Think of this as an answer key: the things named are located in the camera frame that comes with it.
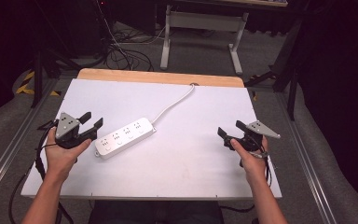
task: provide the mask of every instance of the white cable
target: white cable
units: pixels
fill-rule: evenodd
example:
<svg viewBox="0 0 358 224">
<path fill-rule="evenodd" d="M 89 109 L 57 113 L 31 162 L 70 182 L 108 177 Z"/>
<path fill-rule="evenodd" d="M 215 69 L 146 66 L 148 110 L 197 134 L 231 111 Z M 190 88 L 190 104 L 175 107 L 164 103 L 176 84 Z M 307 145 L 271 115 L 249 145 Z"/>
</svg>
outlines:
<svg viewBox="0 0 358 224">
<path fill-rule="evenodd" d="M 98 7 L 98 9 L 100 10 L 100 12 L 101 12 L 101 14 L 103 16 L 103 10 L 100 7 L 100 3 L 98 2 L 98 0 L 96 0 L 95 2 L 97 3 L 97 7 Z M 106 28 L 109 31 L 109 34 L 112 36 L 113 40 L 115 40 L 115 37 L 113 36 L 112 32 L 110 31 L 109 23 L 107 23 L 107 20 L 104 17 L 103 17 L 103 20 L 104 20 L 104 22 L 106 24 Z"/>
<path fill-rule="evenodd" d="M 154 124 L 159 119 L 159 117 L 161 117 L 161 115 L 165 113 L 165 111 L 167 111 L 168 109 L 170 109 L 174 105 L 179 104 L 183 99 L 185 99 L 194 90 L 194 88 L 195 88 L 195 85 L 191 84 L 191 90 L 188 93 L 186 93 L 184 96 L 182 96 L 182 98 L 180 98 L 175 103 L 169 105 L 167 108 L 165 108 L 163 111 L 161 111 L 161 113 L 159 113 L 159 115 L 151 123 Z"/>
</svg>

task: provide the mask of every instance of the white tabletop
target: white tabletop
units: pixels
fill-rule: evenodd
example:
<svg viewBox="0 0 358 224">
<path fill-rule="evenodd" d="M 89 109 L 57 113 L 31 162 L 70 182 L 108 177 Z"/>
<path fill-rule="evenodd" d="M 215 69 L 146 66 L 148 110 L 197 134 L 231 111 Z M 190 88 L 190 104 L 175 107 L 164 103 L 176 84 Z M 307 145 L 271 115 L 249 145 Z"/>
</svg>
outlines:
<svg viewBox="0 0 358 224">
<path fill-rule="evenodd" d="M 166 106 L 190 90 L 188 85 L 96 81 L 74 79 L 65 95 L 62 111 L 92 118 L 80 132 L 103 118 L 102 137 L 139 118 L 153 120 Z M 256 120 L 245 88 L 197 86 L 180 104 L 156 123 L 157 131 L 137 145 L 104 161 L 94 155 L 95 146 L 82 154 L 62 186 L 62 198 L 133 200 L 240 200 L 252 198 L 240 156 L 223 146 L 221 127 L 241 137 L 235 127 Z M 42 159 L 47 166 L 45 153 Z M 272 172 L 271 189 L 282 197 Z M 34 197 L 41 185 L 35 168 L 21 195 Z"/>
</svg>

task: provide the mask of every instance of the black cable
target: black cable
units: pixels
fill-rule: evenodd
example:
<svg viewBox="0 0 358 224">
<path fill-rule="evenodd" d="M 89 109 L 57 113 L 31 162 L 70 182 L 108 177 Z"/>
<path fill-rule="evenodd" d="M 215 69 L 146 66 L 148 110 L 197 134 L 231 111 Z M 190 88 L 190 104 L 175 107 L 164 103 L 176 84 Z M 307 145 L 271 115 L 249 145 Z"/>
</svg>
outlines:
<svg viewBox="0 0 358 224">
<path fill-rule="evenodd" d="M 118 52 L 120 52 L 120 54 L 123 55 L 123 58 L 120 58 L 120 59 L 117 58 L 116 51 L 117 51 L 116 49 L 111 49 L 111 50 L 109 50 L 109 54 L 108 54 L 108 55 L 110 55 L 109 57 L 110 57 L 111 61 L 116 63 L 117 69 L 118 69 L 118 70 L 125 70 L 125 69 L 131 67 L 131 66 L 130 66 L 130 61 L 129 61 L 129 59 L 126 58 L 119 50 L 118 50 Z M 121 61 L 124 61 L 124 60 L 127 62 L 127 65 L 126 65 L 125 67 L 120 67 L 119 63 L 120 63 Z M 110 67 L 110 66 L 109 66 L 109 62 L 107 61 L 107 59 L 105 60 L 104 63 L 106 64 L 106 66 L 107 66 L 108 68 L 114 69 L 113 67 Z"/>
<path fill-rule="evenodd" d="M 137 56 L 135 56 L 135 55 L 133 55 L 133 54 L 132 54 L 131 56 L 132 56 L 132 57 L 135 57 L 135 58 L 138 58 L 139 60 L 142 60 L 142 61 L 144 61 L 144 62 L 149 63 L 149 68 L 147 69 L 147 71 L 148 71 L 148 72 L 150 72 L 150 71 L 153 71 L 153 72 L 154 72 L 154 67 L 153 67 L 153 64 L 152 64 L 152 62 L 150 61 L 149 57 L 147 57 L 145 54 L 143 54 L 142 52 L 139 52 L 139 51 L 137 51 L 137 50 L 126 49 L 126 51 L 134 52 L 134 53 L 139 53 L 139 54 L 143 55 L 143 56 L 146 58 L 146 60 L 145 60 L 145 59 L 142 59 L 142 58 L 139 58 L 139 57 L 137 57 Z"/>
<path fill-rule="evenodd" d="M 123 52 L 123 49 L 120 46 L 114 46 L 114 49 L 117 50 L 121 55 L 123 55 L 124 59 L 127 61 L 127 66 L 124 69 L 129 68 L 129 70 L 132 70 L 132 64 L 130 63 L 129 56 L 125 52 Z"/>
<path fill-rule="evenodd" d="M 91 201 L 91 200 L 89 200 L 89 208 L 91 208 L 91 210 L 94 209 L 94 205 L 92 205 L 92 201 Z"/>
<path fill-rule="evenodd" d="M 36 149 L 36 158 L 34 160 L 34 163 L 35 163 L 35 167 L 36 167 L 37 171 L 39 172 L 40 176 L 42 177 L 42 180 L 45 179 L 46 171 L 45 171 L 45 166 L 43 165 L 43 162 L 42 162 L 42 158 L 40 157 L 40 154 L 44 147 L 53 146 L 53 144 L 43 146 L 43 143 L 45 142 L 45 139 L 48 137 L 48 132 L 50 131 L 50 129 L 57 125 L 58 125 L 57 120 L 55 120 L 54 122 L 51 122 L 49 124 L 49 126 L 43 132 L 42 137 L 39 140 L 39 145 Z M 62 212 L 62 214 L 65 216 L 65 218 L 68 220 L 69 223 L 71 223 L 71 224 L 74 223 L 71 216 L 69 216 L 69 214 L 66 212 L 65 208 L 62 206 L 61 203 L 58 203 L 58 209 L 60 212 Z"/>
<path fill-rule="evenodd" d="M 13 192 L 11 193 L 10 201 L 8 202 L 8 217 L 10 219 L 10 223 L 12 223 L 12 224 L 16 224 L 16 222 L 14 221 L 14 218 L 13 218 L 13 211 L 12 211 L 13 210 L 14 196 L 16 195 L 17 189 L 19 188 L 19 186 L 22 183 L 22 181 L 30 173 L 33 165 L 34 165 L 34 162 L 32 162 L 32 164 L 28 168 L 27 172 L 25 172 L 25 174 L 20 178 L 19 182 L 16 184 L 16 187 L 13 189 Z"/>
<path fill-rule="evenodd" d="M 122 30 L 119 30 L 119 31 L 116 31 L 116 32 L 113 33 L 113 36 L 117 38 L 117 42 L 119 42 L 119 43 L 131 40 L 131 39 L 133 39 L 133 38 L 135 38 L 137 36 L 141 36 L 141 35 L 146 35 L 146 34 L 140 32 L 140 31 L 132 30 L 132 29 L 122 29 Z"/>
<path fill-rule="evenodd" d="M 139 62 L 135 55 L 130 55 L 130 58 L 132 59 L 132 70 L 135 70 L 139 66 L 139 64 L 141 64 L 141 62 Z"/>
<path fill-rule="evenodd" d="M 250 211 L 252 211 L 254 208 L 255 208 L 255 205 L 253 204 L 251 207 L 249 208 L 242 208 L 242 209 L 239 209 L 239 208 L 233 208 L 233 207 L 228 207 L 228 206 L 220 206 L 220 208 L 222 209 L 227 209 L 227 210 L 231 210 L 231 211 L 234 211 L 234 212 L 239 212 L 239 213 L 248 213 Z"/>
<path fill-rule="evenodd" d="M 130 60 L 127 56 L 127 54 L 125 52 L 123 52 L 123 50 L 121 49 L 121 46 L 118 44 L 118 42 L 116 41 L 114 35 L 112 34 L 109 24 L 107 23 L 104 15 L 103 15 L 103 11 L 101 10 L 100 4 L 98 2 L 98 0 L 95 1 L 95 4 L 98 8 L 98 16 L 99 16 L 99 20 L 101 23 L 103 23 L 103 27 L 105 28 L 105 30 L 107 31 L 107 33 L 112 37 L 112 40 L 115 42 L 115 44 L 117 44 L 116 48 L 118 49 L 118 51 L 126 58 L 127 63 L 128 63 L 128 67 L 130 68 L 130 70 L 132 70 L 132 64 L 130 63 Z"/>
<path fill-rule="evenodd" d="M 247 135 L 256 145 L 257 147 L 260 149 L 261 152 L 266 152 L 266 149 L 263 147 L 263 144 L 260 146 L 258 145 L 258 143 L 255 141 L 255 139 L 251 136 L 251 135 Z M 268 157 L 264 158 L 264 163 L 266 164 L 266 180 L 268 185 L 271 187 L 272 184 L 272 173 L 269 169 L 269 159 Z"/>
</svg>

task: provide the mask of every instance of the white power strip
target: white power strip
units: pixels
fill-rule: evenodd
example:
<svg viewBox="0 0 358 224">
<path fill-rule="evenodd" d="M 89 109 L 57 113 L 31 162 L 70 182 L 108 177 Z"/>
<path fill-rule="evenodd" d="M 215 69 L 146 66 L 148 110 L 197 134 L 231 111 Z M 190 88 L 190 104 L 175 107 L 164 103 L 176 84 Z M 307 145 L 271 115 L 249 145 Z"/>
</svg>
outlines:
<svg viewBox="0 0 358 224">
<path fill-rule="evenodd" d="M 152 135 L 156 129 L 146 118 L 141 118 L 115 132 L 95 140 L 96 156 L 104 160 L 113 157 L 124 149 L 131 147 Z"/>
</svg>

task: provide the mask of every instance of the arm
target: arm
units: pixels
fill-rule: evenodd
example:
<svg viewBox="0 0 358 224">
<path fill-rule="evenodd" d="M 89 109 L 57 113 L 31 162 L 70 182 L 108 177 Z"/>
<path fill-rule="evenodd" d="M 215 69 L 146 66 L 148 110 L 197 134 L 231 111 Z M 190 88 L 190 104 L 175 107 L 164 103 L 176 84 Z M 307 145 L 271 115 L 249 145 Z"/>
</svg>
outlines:
<svg viewBox="0 0 358 224">
<path fill-rule="evenodd" d="M 48 132 L 47 145 L 56 144 L 55 131 L 56 128 L 52 128 Z M 76 158 L 89 147 L 90 143 L 91 140 L 88 139 L 71 149 L 64 149 L 57 145 L 45 148 L 48 170 L 22 223 L 55 223 L 62 184 L 68 177 Z"/>
<path fill-rule="evenodd" d="M 232 139 L 230 143 L 241 156 L 243 168 L 246 172 L 246 179 L 254 196 L 259 222 L 262 224 L 287 223 L 266 181 L 266 164 L 264 160 L 249 154 L 235 139 Z M 267 139 L 265 137 L 263 137 L 263 146 L 267 149 Z"/>
</svg>

